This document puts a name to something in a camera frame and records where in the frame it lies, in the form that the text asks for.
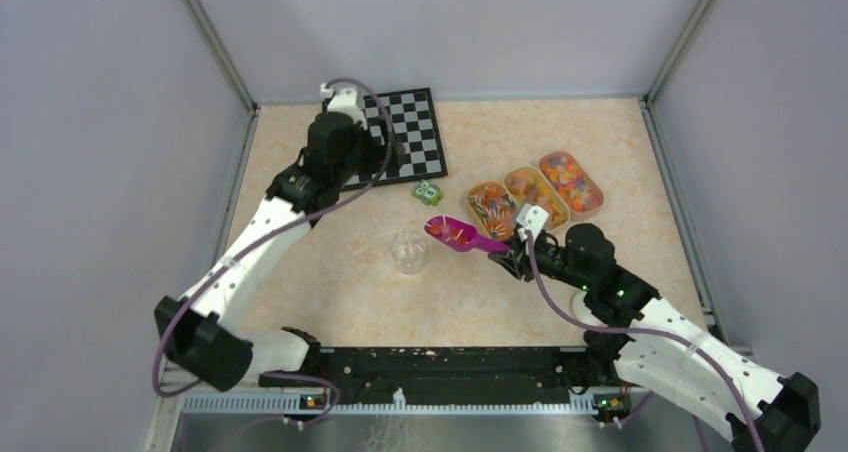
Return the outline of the magenta plastic scoop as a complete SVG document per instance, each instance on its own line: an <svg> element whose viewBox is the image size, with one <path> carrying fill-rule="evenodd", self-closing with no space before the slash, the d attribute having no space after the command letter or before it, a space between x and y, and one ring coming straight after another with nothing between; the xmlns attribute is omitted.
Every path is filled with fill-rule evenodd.
<svg viewBox="0 0 848 452"><path fill-rule="evenodd" d="M506 253L509 246L482 235L469 223L449 216L435 216L424 225L424 231L454 251L465 253L473 249L486 253Z"/></svg>

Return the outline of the clear plastic cup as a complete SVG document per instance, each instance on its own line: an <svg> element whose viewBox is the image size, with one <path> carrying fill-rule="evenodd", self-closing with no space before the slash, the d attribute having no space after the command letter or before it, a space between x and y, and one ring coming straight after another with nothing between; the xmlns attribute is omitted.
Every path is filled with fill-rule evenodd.
<svg viewBox="0 0 848 452"><path fill-rule="evenodd" d="M390 252L396 270L406 275L420 273L428 260L425 237L413 230L396 234Z"/></svg>

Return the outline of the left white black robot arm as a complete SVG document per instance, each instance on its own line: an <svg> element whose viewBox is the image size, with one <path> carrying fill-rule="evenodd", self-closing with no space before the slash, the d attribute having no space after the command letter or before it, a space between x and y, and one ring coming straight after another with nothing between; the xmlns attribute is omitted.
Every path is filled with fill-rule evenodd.
<svg viewBox="0 0 848 452"><path fill-rule="evenodd" d="M218 391L228 391L266 362L297 385L319 376L320 358L307 341L282 331L281 347L262 351L237 330L254 296L284 255L320 219L345 206L340 194L355 175L379 179L403 161L389 116L373 122L361 111L327 110L316 115L306 145L295 161L279 172L261 198L241 235L212 268L179 298L164 297L154 308L160 336L153 359L152 382L157 395L168 396L160 371L169 361Z"/></svg>

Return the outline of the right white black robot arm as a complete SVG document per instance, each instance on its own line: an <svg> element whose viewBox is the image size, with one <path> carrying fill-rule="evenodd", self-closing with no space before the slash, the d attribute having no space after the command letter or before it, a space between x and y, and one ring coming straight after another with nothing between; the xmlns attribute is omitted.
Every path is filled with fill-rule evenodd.
<svg viewBox="0 0 848 452"><path fill-rule="evenodd" d="M620 379L653 392L736 451L803 451L820 431L819 390L810 378L760 366L687 319L617 263L596 225L573 226L562 241L516 230L488 257L535 281L561 318L584 329L594 381Z"/></svg>

